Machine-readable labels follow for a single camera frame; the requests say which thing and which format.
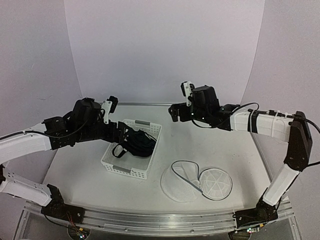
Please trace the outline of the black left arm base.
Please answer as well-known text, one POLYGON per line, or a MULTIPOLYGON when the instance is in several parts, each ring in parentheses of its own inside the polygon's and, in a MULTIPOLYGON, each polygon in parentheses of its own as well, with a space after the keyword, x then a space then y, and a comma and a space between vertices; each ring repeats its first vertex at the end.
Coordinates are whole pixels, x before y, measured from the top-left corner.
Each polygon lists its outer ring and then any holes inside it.
POLYGON ((66 204, 60 190, 51 184, 46 185, 50 190, 51 200, 48 205, 41 208, 44 216, 52 217, 63 221, 72 221, 74 224, 81 224, 84 219, 85 209, 83 207, 66 204))

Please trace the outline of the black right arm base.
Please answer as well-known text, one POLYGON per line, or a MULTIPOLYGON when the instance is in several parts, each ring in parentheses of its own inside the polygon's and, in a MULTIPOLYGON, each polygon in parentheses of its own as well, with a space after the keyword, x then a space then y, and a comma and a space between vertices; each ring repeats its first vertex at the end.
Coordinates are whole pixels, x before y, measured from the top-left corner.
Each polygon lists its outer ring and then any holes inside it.
POLYGON ((248 228, 277 220, 281 200, 282 198, 280 197, 275 205, 269 205, 264 202, 263 197, 261 197, 254 208, 237 210, 232 215, 236 222, 236 228, 248 228))

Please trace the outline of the white perforated plastic basket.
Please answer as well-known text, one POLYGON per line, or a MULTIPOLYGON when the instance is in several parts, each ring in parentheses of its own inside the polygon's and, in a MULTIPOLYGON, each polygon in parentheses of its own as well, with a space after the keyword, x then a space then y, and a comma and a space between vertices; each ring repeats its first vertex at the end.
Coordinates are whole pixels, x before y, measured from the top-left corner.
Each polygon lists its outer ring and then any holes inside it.
POLYGON ((121 143, 111 143, 100 162, 108 172, 146 180, 153 164, 162 132, 162 125, 125 119, 123 123, 125 139, 121 143))

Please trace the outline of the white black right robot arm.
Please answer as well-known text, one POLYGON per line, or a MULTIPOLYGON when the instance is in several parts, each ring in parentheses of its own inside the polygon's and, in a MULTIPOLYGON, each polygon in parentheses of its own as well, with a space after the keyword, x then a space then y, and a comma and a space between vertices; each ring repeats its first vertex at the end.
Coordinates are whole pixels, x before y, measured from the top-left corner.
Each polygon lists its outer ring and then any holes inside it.
POLYGON ((272 181, 262 196, 262 203, 252 209, 252 218, 262 222, 298 175, 312 166, 313 139, 310 126, 319 127, 302 111, 252 109, 253 102, 221 105, 212 86, 181 84, 183 103, 169 107, 174 122, 192 122, 199 128, 248 132, 262 154, 272 181))

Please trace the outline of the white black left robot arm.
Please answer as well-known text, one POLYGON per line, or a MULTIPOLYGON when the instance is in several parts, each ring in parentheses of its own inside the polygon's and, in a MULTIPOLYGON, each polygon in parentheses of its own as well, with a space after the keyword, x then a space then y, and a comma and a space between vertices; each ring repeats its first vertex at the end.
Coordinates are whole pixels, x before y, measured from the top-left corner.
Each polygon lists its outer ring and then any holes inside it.
POLYGON ((77 100, 73 110, 64 116, 47 118, 0 138, 0 191, 14 197, 34 202, 57 219, 67 214, 60 197, 55 197, 56 187, 39 181, 45 176, 55 151, 77 143, 102 140, 120 143, 129 129, 123 122, 112 122, 118 99, 110 96, 102 104, 93 98, 77 100))

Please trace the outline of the white mesh laundry bag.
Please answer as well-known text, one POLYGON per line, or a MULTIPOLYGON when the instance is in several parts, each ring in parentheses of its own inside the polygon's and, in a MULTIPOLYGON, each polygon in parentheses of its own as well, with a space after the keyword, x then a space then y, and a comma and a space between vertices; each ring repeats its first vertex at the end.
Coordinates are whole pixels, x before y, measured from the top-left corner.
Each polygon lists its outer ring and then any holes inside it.
POLYGON ((177 160, 163 172, 160 186, 167 197, 178 203, 193 202, 199 197, 222 201, 230 195, 233 181, 220 168, 200 171, 196 162, 177 160))

